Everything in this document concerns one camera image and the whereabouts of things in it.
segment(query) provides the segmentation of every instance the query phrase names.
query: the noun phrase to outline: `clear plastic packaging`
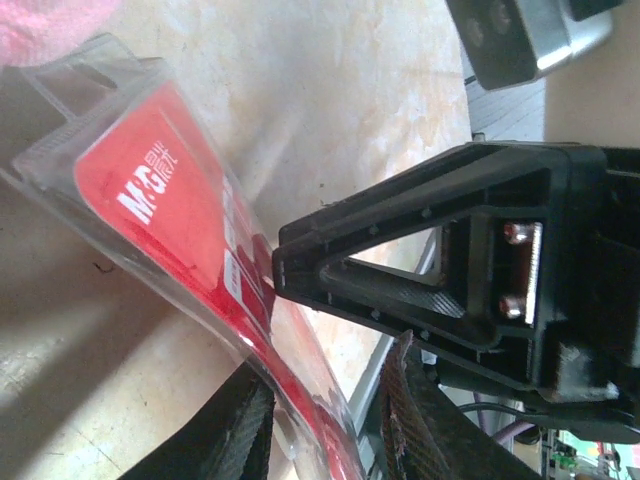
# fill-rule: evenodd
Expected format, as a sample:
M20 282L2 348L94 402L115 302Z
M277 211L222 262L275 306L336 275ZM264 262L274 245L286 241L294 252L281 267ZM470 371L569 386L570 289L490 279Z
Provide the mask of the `clear plastic packaging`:
M0 82L2 176L250 359L301 478L364 478L326 358L275 296L269 245L166 64L105 35Z

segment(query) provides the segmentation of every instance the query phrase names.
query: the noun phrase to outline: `carbon fiber piece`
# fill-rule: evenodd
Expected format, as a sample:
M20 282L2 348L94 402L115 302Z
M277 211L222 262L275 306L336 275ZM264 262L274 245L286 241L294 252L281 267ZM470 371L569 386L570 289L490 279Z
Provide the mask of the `carbon fiber piece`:
M180 431L121 480L266 480L274 395L245 362Z
M380 377L390 480L539 480L479 430L407 355L411 331L389 352Z

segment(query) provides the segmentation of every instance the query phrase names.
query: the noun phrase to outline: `pink object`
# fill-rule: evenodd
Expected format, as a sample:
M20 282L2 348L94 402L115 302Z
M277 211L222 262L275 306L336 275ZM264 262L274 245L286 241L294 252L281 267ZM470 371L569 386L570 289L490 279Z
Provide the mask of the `pink object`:
M120 0L0 0L0 66L60 58L88 39Z

